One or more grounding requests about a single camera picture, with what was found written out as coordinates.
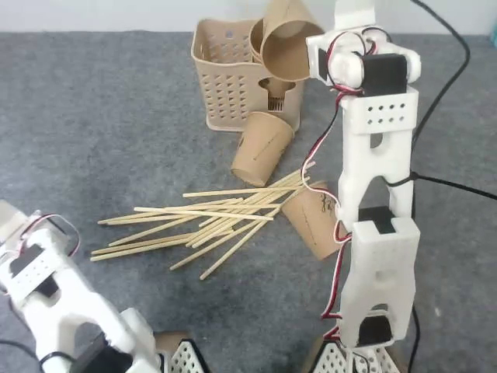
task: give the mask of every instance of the bamboo skewer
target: bamboo skewer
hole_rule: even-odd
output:
[[[132,254],[145,253],[145,252],[151,251],[151,250],[163,249],[165,247],[171,247],[171,246],[181,245],[183,243],[186,243],[187,241],[188,241],[188,239],[177,239],[176,241],[156,243],[155,245],[137,247],[136,249],[129,249],[129,250],[124,250],[124,251],[119,251],[117,253],[110,253],[110,254],[103,254],[103,255],[98,255],[98,256],[92,256],[90,258],[90,260],[92,262],[98,262],[100,260],[107,260],[107,259],[119,258],[119,257],[122,257],[122,256],[127,256],[127,255],[132,255]]]
[[[268,221],[272,221],[276,214],[280,212],[283,204],[292,198],[296,193],[299,193],[302,188],[303,186],[301,182],[300,170],[296,170],[282,179],[277,180],[267,188],[215,190],[183,194],[184,197],[209,197],[250,193],[251,196],[248,196],[245,199],[227,198],[223,200],[176,207],[135,207],[134,210],[137,212],[136,214],[104,219],[99,221],[99,224],[126,225],[152,221],[171,221],[111,242],[109,247],[93,251],[93,256],[90,260],[92,262],[109,260],[183,244],[186,244],[186,246],[192,246],[196,249],[209,242],[211,239],[218,237],[218,239],[207,244],[205,248],[199,249],[197,252],[192,253],[169,268],[170,270],[176,270],[245,232],[242,239],[236,242],[212,266],[200,275],[200,279],[203,281],[224,262],[226,262],[247,241],[249,241],[250,238],[262,229]],[[281,197],[284,197],[289,192],[293,193],[291,193],[289,197],[287,196],[284,202],[277,202]],[[267,214],[256,214],[258,211],[263,209],[271,209],[271,211]],[[207,216],[209,218],[198,224],[199,229],[196,232],[134,242],[147,235],[161,232],[167,228],[172,228],[203,216]],[[243,226],[240,226],[239,228],[236,228],[235,230],[233,229],[236,224],[245,219],[251,221],[247,222],[247,224]]]
[[[293,192],[282,203],[282,205],[285,204],[285,202],[287,202],[290,198],[292,198],[293,196],[295,196],[297,194],[297,192],[299,192],[299,190],[296,190],[295,192]],[[274,216],[278,212],[280,212],[279,208],[271,211],[270,213],[268,213],[267,216]],[[243,237],[243,239],[241,239],[236,245],[234,245],[233,247],[231,247],[221,258],[219,258],[219,260],[217,260],[216,263],[214,263],[212,266],[210,266],[209,269],[207,269],[205,272],[203,272],[200,275],[200,279],[203,281],[207,277],[209,277],[217,268],[219,268],[219,266],[221,264],[223,264],[226,260],[228,260],[230,258],[230,256],[232,256],[238,249],[240,249],[240,247],[242,247],[247,241],[249,241],[250,238],[254,236],[254,234],[256,234],[260,229],[262,229],[262,227],[264,227],[264,225],[266,225],[266,223],[267,223],[267,221],[261,221],[260,223],[257,223],[256,226],[254,228],[252,228],[252,230]]]
[[[233,189],[233,190],[212,190],[208,192],[184,193],[185,198],[191,197],[212,197],[227,196],[233,194],[251,194],[251,193],[272,193],[296,190],[295,186],[279,186],[274,188],[252,188],[252,189]]]
[[[240,235],[241,233],[249,230],[250,228],[253,228],[255,227],[256,225],[258,224],[257,221],[253,221],[252,223],[248,223],[247,225],[244,225],[243,227],[237,229],[236,231],[233,231],[231,234],[229,235],[226,235],[225,237],[223,237],[222,239],[219,239],[217,240],[216,242],[213,242],[211,243],[209,246],[195,252],[194,254],[186,257],[185,259],[179,261],[178,263],[176,263],[175,265],[173,266],[170,266],[170,270],[177,270],[178,268],[180,267],[183,267],[185,266],[186,264],[188,264],[189,262],[195,260],[196,258],[199,258],[201,257],[202,255],[204,254],[207,254],[208,252],[210,252],[211,250],[215,249],[216,247],[218,247],[219,245],[229,241],[230,239],[232,239],[233,237],[237,236],[237,235]]]
[[[244,243],[246,243],[247,241],[250,240],[250,238],[256,234],[264,225],[266,224],[265,221],[261,221],[260,223],[258,223],[254,228],[252,228],[252,230],[247,233],[247,235],[245,235],[243,237],[243,239],[241,239],[236,245],[234,245],[233,247],[231,247],[231,249],[229,249],[216,263],[214,263],[208,270],[206,270],[205,272],[203,272],[201,275],[200,275],[200,279],[203,281],[205,280],[210,274],[212,274],[222,263],[224,263],[226,260],[229,259],[229,257],[231,255],[233,255],[235,253],[236,250],[240,249],[240,247],[242,247],[242,245]]]
[[[215,201],[210,201],[210,202],[202,202],[199,204],[192,204],[190,206],[207,206],[211,204],[230,204],[230,203],[236,203],[239,202],[241,198],[228,198],[225,200],[215,200]],[[130,215],[124,215],[124,216],[118,216],[116,218],[109,218],[109,219],[104,219],[98,222],[98,224],[103,225],[103,224],[108,224],[111,221],[119,221],[119,220],[130,220],[130,219],[135,219],[135,218],[149,218],[151,216],[158,215],[153,212],[143,212],[140,214],[130,214]]]
[[[170,237],[164,237],[162,239],[149,239],[148,241],[140,241],[140,242],[135,242],[135,243],[128,243],[126,245],[106,247],[105,249],[93,250],[92,255],[109,254],[109,253],[115,253],[115,252],[121,251],[121,250],[135,249],[137,247],[154,245],[155,243],[176,241],[178,239],[188,239],[191,235],[192,235],[192,233],[186,233],[184,235],[172,235]]]
[[[270,208],[277,208],[279,205],[278,204],[233,204],[233,205],[222,205],[222,204],[215,204],[211,206],[179,206],[179,207],[164,207],[161,208],[161,211],[164,212],[174,212],[176,214],[181,214],[182,211],[189,211],[189,210],[195,210],[195,211],[201,211],[201,210],[245,210],[247,208],[251,207],[257,207],[258,209],[265,210],[265,209],[270,209]]]
[[[281,180],[275,182],[272,185],[272,187],[287,186],[287,185],[291,185],[293,183],[296,183],[297,181],[298,181],[298,171],[293,172],[290,175],[285,176]],[[270,199],[271,196],[272,196],[272,194],[264,194],[264,193],[262,193],[262,194],[255,194],[255,195],[247,198],[245,200],[245,203],[250,203],[250,202],[253,202],[253,203],[266,203],[266,202],[275,200],[275,199]],[[205,238],[206,235],[208,234],[208,232],[211,232],[215,228],[219,228],[219,226],[221,224],[226,223],[227,221],[228,221],[228,219],[218,219],[217,221],[213,221],[210,226],[206,226],[202,230],[198,231],[198,233],[196,233],[195,235],[193,235],[190,238],[190,241],[186,245],[187,246],[193,246],[194,244],[196,244],[197,242],[199,242],[202,238]]]
[[[149,223],[153,221],[164,221],[164,220],[177,220],[181,218],[186,218],[189,215],[186,214],[178,214],[178,215],[162,215],[160,212],[150,212],[144,213],[150,214],[150,217],[144,218],[135,218],[135,219],[119,219],[114,221],[109,221],[107,225],[129,225],[129,224],[137,224],[137,223]]]
[[[155,208],[155,207],[135,207],[135,211],[144,211],[144,212],[166,212],[163,211],[161,208]],[[266,216],[260,216],[260,215],[248,215],[248,214],[232,214],[229,212],[215,212],[215,211],[191,211],[191,210],[185,210],[182,211],[182,214],[184,215],[193,215],[193,216],[218,216],[221,218],[238,218],[238,219],[248,219],[248,220],[263,220],[263,221],[271,221],[273,220],[272,218],[268,218]]]
[[[272,200],[277,200],[278,198],[281,198],[285,194],[286,194],[286,192],[283,192],[283,193],[274,193],[272,195],[269,195],[269,196],[263,198],[262,200],[263,200],[263,202],[270,202]],[[247,211],[243,211],[243,212],[251,214],[254,211],[253,210],[247,210]],[[212,239],[219,232],[222,232],[225,229],[228,229],[228,228],[232,227],[233,225],[237,224],[238,222],[240,222],[240,221],[239,220],[225,221],[222,224],[218,225],[216,228],[213,228],[210,231],[208,231],[208,234],[203,235],[202,238],[198,238],[198,239],[192,239],[192,238],[190,238],[190,241],[188,242],[188,244],[191,245],[194,249],[196,249],[197,247],[203,245],[208,240]]]
[[[192,221],[193,219],[197,219],[197,218],[198,218],[198,216],[191,216],[189,218],[183,218],[183,219],[171,221],[169,223],[166,223],[166,224],[163,224],[163,225],[159,225],[158,227],[147,229],[146,231],[139,232],[139,233],[136,233],[134,235],[129,235],[128,237],[124,237],[122,239],[118,239],[117,241],[111,242],[109,244],[109,246],[118,246],[118,245],[121,245],[123,243],[128,243],[130,241],[135,241],[137,239],[145,237],[146,235],[151,235],[153,233],[157,233],[157,232],[163,231],[163,230],[165,230],[167,228],[175,227],[177,225],[180,225],[182,223],[186,223],[187,221]]]

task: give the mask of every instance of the tipped-over paper cup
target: tipped-over paper cup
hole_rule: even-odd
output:
[[[328,188],[324,181],[314,183],[312,186]],[[336,216],[335,202],[330,197],[304,189],[286,202],[282,211],[319,260],[323,260],[340,248],[333,239]],[[340,235],[345,235],[343,227],[340,227]]]
[[[309,78],[306,38],[323,29],[300,0],[272,0],[264,17],[260,55],[266,69],[280,80]]]
[[[261,44],[262,44],[262,28],[264,27],[264,19],[260,19],[250,29],[250,51],[252,52],[252,60],[261,63]]]
[[[250,113],[231,171],[246,183],[264,187],[293,137],[294,130],[284,120]]]

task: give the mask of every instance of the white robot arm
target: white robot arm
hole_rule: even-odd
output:
[[[351,232],[352,252],[333,333],[353,371],[354,354],[377,361],[376,352],[405,338],[414,302],[420,232],[412,219],[409,177],[419,93],[408,84],[419,79],[421,59],[374,24],[371,0],[338,1],[335,11],[336,30],[309,37],[307,44],[312,78],[360,92],[340,101],[343,171],[335,206]],[[378,134],[381,143],[372,147]],[[388,205],[360,209],[378,176],[388,185]],[[378,362],[375,371],[381,368]]]
[[[175,351],[157,352],[154,334],[137,310],[119,313],[96,293],[66,253],[67,236],[51,216],[27,217],[0,200],[0,284],[33,333],[43,371],[169,373],[187,357],[196,367],[192,371],[207,371],[193,341],[183,341],[169,359]],[[76,357],[75,333],[85,322],[102,334]]]

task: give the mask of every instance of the plastic basket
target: plastic basket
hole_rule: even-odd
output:
[[[192,57],[212,130],[243,131],[252,111],[274,114],[295,131],[300,126],[304,83],[296,83],[283,97],[270,97],[261,86],[271,74],[252,62],[249,34],[256,22],[204,19],[197,25]]]

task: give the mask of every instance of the mounting hole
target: mounting hole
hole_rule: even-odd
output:
[[[370,148],[374,149],[383,142],[383,134],[372,134],[370,139]]]

